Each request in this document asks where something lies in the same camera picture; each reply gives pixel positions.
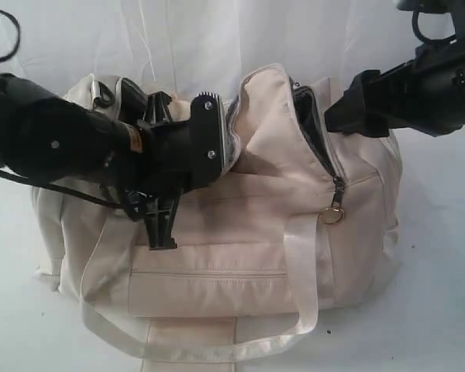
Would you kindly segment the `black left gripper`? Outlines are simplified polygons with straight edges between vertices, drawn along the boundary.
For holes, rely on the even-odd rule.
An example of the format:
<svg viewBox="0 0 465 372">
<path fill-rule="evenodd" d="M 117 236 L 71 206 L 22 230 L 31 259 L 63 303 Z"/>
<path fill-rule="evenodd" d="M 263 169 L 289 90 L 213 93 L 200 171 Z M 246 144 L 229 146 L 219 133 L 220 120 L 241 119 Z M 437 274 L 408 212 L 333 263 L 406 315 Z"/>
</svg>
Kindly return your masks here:
<svg viewBox="0 0 465 372">
<path fill-rule="evenodd" d="M 187 123 L 172 119 L 171 96 L 149 95 L 143 117 L 135 129 L 143 141 L 136 167 L 136 183 L 119 189 L 123 211 L 134 222 L 144 222 L 149 247 L 176 248 L 172 236 L 181 196 L 190 181 Z"/>
</svg>

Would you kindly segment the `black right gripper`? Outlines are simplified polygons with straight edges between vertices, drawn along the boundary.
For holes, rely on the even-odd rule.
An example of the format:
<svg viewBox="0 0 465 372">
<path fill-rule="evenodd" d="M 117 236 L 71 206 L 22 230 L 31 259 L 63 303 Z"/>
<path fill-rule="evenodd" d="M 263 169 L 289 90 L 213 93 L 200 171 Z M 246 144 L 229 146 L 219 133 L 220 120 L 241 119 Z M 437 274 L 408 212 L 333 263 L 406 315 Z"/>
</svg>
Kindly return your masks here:
<svg viewBox="0 0 465 372">
<path fill-rule="evenodd" d="M 422 45 L 385 73 L 365 70 L 325 112 L 328 131 L 370 138 L 410 128 L 444 136 L 465 126 L 465 42 Z"/>
</svg>

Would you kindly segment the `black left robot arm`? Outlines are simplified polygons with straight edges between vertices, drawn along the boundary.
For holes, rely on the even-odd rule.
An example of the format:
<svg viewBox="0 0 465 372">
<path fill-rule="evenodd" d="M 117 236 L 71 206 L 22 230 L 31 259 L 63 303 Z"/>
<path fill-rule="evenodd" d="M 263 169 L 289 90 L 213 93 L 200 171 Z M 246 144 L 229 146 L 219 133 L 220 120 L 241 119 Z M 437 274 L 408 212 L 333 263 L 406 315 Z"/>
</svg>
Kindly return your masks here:
<svg viewBox="0 0 465 372">
<path fill-rule="evenodd" d="M 189 121 L 171 117 L 171 98 L 130 80 L 116 94 L 95 82 L 87 107 L 26 79 L 0 74 L 0 177 L 117 209 L 143 221 L 154 250 L 176 246 L 180 197 L 191 188 Z"/>
</svg>

